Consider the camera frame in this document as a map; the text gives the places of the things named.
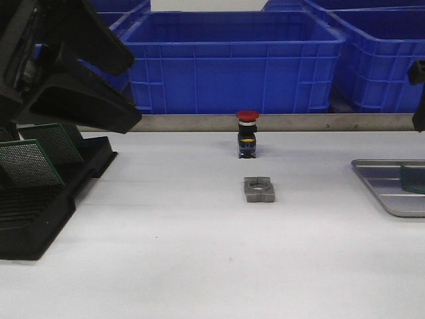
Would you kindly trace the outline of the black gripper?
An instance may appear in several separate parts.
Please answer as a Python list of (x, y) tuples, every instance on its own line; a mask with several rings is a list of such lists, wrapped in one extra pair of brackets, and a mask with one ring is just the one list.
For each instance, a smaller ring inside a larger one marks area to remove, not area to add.
[(2, 1), (1, 122), (129, 132), (141, 113), (80, 58), (114, 76), (134, 62), (89, 1)]

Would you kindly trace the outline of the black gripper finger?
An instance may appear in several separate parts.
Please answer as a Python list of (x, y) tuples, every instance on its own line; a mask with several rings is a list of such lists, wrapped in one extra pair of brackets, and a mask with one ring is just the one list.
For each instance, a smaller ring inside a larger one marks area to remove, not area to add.
[(412, 124), (417, 132), (424, 131), (424, 59), (416, 60), (408, 69), (408, 80), (413, 86), (421, 87)]

